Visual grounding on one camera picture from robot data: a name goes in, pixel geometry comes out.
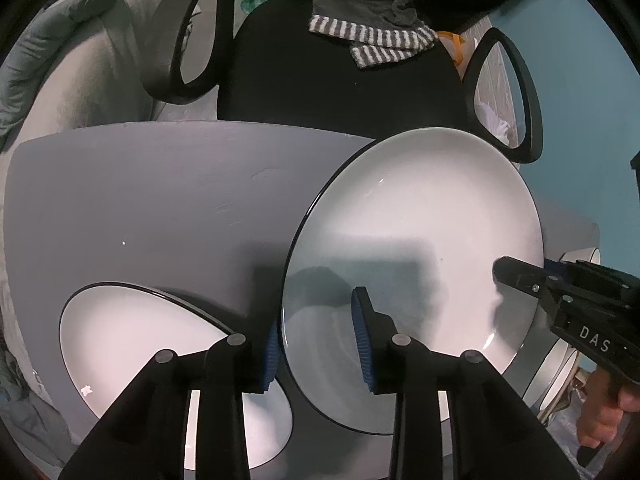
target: gray cushion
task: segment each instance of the gray cushion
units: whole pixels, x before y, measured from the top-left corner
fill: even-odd
[[[111,9],[117,0],[62,0],[25,29],[0,68],[0,148],[27,117],[56,52],[79,25]]]

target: white speck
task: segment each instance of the white speck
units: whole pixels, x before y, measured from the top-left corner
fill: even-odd
[[[486,343],[484,343],[484,346],[482,346],[482,350],[486,350],[487,347],[491,344],[491,341],[494,340],[495,337],[495,332],[491,332],[489,334],[489,337],[486,339]]]

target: black and white striped fabric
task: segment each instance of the black and white striped fabric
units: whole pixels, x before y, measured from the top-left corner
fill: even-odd
[[[425,24],[412,30],[374,28],[314,14],[309,31],[351,42],[351,55],[359,68],[409,59],[431,48],[438,35]]]

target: orange strap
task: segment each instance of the orange strap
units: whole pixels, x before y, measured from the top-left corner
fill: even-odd
[[[453,42],[453,48],[455,49],[456,59],[453,60],[455,66],[460,66],[464,61],[465,56],[462,54],[462,44],[466,43],[465,38],[460,38],[459,35],[453,32],[439,31],[438,36],[444,36],[449,38]]]

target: metal screw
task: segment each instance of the metal screw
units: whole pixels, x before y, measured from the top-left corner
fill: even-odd
[[[231,346],[240,346],[241,344],[244,344],[245,341],[246,337],[241,333],[232,334],[226,338],[227,344]]]
[[[474,364],[484,361],[484,356],[478,350],[467,350],[463,353],[463,356],[467,361]]]
[[[159,352],[156,352],[156,363],[168,363],[173,358],[174,353],[171,352],[171,350],[161,350]]]
[[[407,346],[411,342],[411,338],[405,334],[395,334],[391,341],[398,346]]]

